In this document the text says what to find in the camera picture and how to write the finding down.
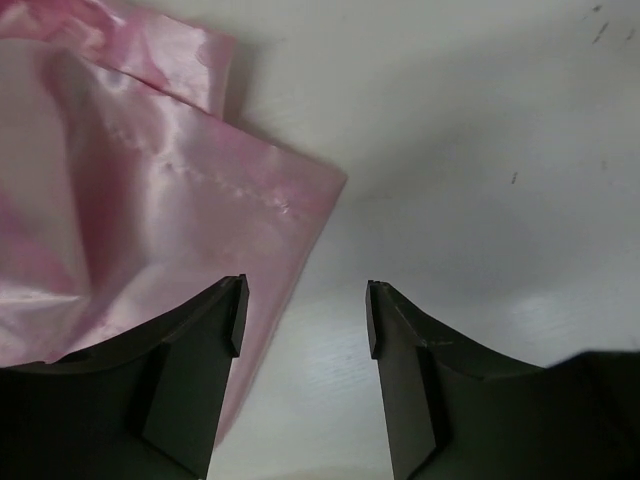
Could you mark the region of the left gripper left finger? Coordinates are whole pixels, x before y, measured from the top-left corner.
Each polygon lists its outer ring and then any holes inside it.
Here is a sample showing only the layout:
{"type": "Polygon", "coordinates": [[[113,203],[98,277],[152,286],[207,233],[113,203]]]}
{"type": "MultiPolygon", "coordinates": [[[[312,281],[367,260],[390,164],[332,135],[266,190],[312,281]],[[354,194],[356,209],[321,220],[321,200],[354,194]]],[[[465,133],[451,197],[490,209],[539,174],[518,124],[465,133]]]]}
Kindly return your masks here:
{"type": "Polygon", "coordinates": [[[123,334],[1,372],[5,479],[203,479],[248,282],[229,276],[123,334]]]}

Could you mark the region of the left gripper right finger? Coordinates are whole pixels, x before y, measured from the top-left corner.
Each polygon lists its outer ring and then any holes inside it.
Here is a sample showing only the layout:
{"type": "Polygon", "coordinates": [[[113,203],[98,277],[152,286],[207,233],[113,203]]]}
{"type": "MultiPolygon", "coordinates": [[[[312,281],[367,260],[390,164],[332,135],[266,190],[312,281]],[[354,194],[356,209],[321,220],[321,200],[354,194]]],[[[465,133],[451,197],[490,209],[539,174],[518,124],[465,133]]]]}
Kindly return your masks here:
{"type": "Polygon", "coordinates": [[[541,368],[366,292],[397,479],[635,479],[639,356],[589,351],[541,368]]]}

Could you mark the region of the pink satin cloth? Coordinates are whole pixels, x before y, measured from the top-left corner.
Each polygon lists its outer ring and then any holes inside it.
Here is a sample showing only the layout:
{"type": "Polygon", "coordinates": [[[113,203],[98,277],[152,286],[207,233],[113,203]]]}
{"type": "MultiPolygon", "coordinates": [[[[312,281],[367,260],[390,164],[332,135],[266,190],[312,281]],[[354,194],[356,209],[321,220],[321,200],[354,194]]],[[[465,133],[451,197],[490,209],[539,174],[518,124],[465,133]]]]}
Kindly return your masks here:
{"type": "Polygon", "coordinates": [[[223,120],[233,48],[118,1],[2,3],[3,366],[54,362],[243,274],[228,432],[346,182],[223,120]]]}

